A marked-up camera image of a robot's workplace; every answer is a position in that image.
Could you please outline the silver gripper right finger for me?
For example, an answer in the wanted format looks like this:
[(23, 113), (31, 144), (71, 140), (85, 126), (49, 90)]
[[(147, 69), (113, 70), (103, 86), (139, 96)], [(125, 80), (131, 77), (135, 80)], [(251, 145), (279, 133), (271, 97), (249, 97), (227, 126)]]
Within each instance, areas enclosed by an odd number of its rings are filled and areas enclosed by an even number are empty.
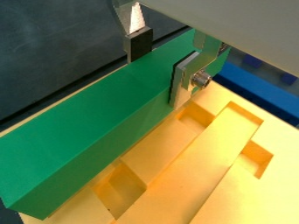
[(176, 63), (172, 69), (169, 105), (177, 109), (192, 96), (195, 88), (204, 89), (211, 82), (207, 66), (219, 55), (221, 42), (201, 31), (195, 31), (195, 50)]

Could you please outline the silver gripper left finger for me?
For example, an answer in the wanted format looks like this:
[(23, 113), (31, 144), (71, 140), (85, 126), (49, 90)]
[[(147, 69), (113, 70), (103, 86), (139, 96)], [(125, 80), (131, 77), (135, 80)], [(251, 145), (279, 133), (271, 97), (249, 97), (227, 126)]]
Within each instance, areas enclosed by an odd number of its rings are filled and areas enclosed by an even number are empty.
[(136, 0), (111, 0), (111, 2), (124, 35), (127, 62), (132, 63), (152, 51), (153, 29), (145, 25), (141, 6)]

